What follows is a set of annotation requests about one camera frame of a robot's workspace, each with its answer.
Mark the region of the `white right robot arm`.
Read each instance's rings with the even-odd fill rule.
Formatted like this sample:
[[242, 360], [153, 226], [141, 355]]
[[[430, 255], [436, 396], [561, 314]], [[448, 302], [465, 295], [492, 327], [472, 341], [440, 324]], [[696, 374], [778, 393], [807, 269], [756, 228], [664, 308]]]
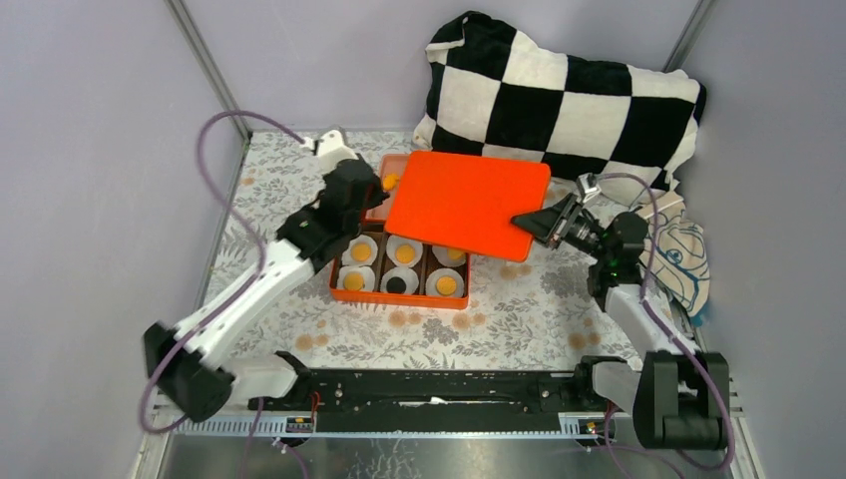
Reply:
[[647, 449], [734, 450], [727, 360], [704, 352], [646, 296], [650, 273], [640, 257], [654, 256], [658, 223], [624, 212], [602, 226], [577, 195], [512, 217], [517, 228], [550, 249], [565, 242], [594, 259], [587, 290], [625, 333], [642, 361], [634, 371], [621, 359], [588, 357], [572, 385], [574, 401], [596, 411], [608, 401], [627, 412]]

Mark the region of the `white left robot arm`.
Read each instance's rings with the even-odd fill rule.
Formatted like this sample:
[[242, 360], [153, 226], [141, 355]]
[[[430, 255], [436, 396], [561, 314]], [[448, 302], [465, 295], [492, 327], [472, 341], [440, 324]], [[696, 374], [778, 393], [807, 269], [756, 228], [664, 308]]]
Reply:
[[208, 305], [171, 327], [151, 325], [143, 335], [153, 384], [183, 413], [200, 423], [230, 402], [272, 397], [295, 410], [308, 400], [302, 365], [274, 354], [232, 359], [242, 335], [283, 296], [309, 281], [347, 250], [363, 229], [366, 213], [388, 197], [373, 168], [329, 130], [307, 138], [321, 168], [324, 187], [316, 199], [291, 214], [259, 262]]

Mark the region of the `black sandwich cookie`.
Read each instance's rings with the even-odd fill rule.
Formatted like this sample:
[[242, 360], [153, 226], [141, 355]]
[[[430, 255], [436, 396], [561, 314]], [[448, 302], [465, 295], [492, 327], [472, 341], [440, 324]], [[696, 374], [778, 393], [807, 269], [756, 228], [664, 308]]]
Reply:
[[405, 294], [407, 290], [407, 282], [402, 277], [393, 276], [385, 282], [384, 289], [387, 293]]

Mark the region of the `round golden cookie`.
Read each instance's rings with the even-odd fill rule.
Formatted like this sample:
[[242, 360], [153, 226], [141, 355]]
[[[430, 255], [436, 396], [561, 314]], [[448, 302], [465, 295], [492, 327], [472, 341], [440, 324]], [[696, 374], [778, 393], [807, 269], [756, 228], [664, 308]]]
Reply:
[[395, 249], [395, 259], [402, 264], [410, 264], [415, 260], [416, 250], [409, 243], [403, 243]]
[[366, 278], [358, 271], [348, 272], [343, 279], [343, 287], [345, 290], [358, 291], [362, 290], [366, 285]]
[[458, 249], [452, 249], [452, 248], [447, 249], [447, 257], [453, 262], [461, 263], [461, 262], [465, 261], [465, 256], [466, 256], [465, 253], [463, 251], [458, 250]]
[[357, 262], [365, 263], [373, 256], [372, 247], [365, 242], [354, 244], [350, 249], [350, 257]]
[[442, 296], [454, 296], [460, 289], [460, 283], [453, 276], [443, 275], [436, 280], [435, 288]]

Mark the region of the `orange tin lid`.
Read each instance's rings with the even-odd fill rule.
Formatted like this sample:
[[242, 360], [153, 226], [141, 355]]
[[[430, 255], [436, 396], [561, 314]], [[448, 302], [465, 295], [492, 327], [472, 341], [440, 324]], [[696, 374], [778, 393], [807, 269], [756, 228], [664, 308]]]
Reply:
[[523, 262], [533, 237], [511, 219], [541, 209], [550, 179], [543, 163], [414, 152], [392, 195], [385, 229], [432, 245]]

